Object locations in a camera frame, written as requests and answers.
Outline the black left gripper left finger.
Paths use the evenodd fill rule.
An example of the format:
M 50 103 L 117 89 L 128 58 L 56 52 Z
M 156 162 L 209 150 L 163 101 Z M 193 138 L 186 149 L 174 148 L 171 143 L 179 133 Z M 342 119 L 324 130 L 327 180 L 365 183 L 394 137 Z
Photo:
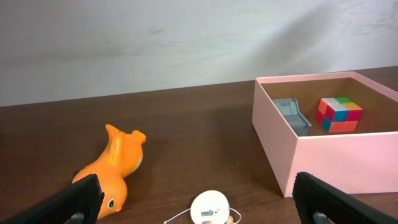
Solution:
M 1 223 L 96 223 L 104 192 L 90 174 Z

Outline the yellow grey toy truck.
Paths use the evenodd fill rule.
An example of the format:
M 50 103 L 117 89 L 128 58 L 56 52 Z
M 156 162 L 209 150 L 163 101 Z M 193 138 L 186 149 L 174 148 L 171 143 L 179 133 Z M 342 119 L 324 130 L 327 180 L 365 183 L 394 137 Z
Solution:
M 308 129 L 312 124 L 300 112 L 299 103 L 295 98 L 275 99 L 272 101 L 297 136 L 308 135 Z

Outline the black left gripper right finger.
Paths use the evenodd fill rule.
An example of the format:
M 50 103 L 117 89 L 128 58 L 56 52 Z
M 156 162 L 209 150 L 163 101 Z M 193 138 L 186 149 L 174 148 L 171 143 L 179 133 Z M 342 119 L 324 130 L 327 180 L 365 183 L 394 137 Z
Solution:
M 292 195 L 302 223 L 397 224 L 396 218 L 362 203 L 308 172 L 296 175 Z

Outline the colourful puzzle cube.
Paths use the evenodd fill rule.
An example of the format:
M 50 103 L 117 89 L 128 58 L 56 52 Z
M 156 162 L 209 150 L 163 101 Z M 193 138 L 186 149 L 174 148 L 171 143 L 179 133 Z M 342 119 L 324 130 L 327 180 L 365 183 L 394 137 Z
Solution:
M 353 132 L 363 115 L 363 109 L 347 97 L 322 98 L 316 121 L 327 133 Z

